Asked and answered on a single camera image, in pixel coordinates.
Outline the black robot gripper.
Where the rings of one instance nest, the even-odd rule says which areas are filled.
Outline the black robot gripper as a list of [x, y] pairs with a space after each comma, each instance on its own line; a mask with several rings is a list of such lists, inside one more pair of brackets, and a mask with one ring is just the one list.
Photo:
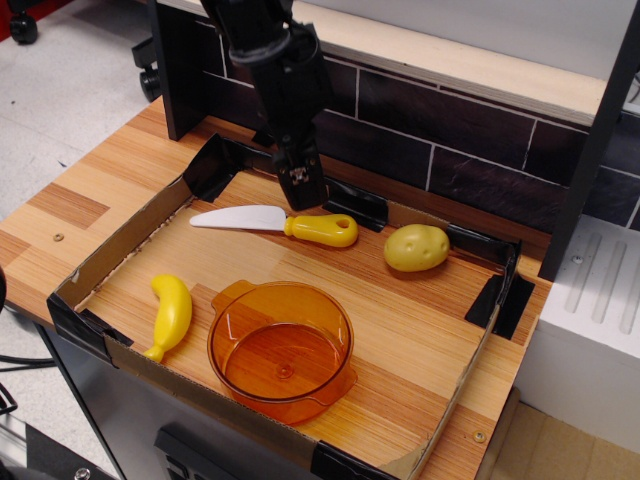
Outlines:
[[302, 211], [328, 198], [311, 140], [313, 120], [331, 103], [333, 87], [314, 26], [294, 23], [286, 33], [285, 44], [250, 64], [249, 71], [262, 116], [279, 147], [272, 155], [274, 171], [289, 206]]

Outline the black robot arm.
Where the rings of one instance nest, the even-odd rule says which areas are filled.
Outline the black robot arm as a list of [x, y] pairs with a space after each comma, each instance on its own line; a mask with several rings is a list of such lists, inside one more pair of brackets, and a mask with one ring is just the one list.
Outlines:
[[290, 207], [324, 204], [328, 193], [314, 119], [330, 105], [333, 87], [314, 25], [293, 18], [291, 1], [202, 6], [227, 39], [232, 63], [249, 72], [277, 145], [273, 165]]

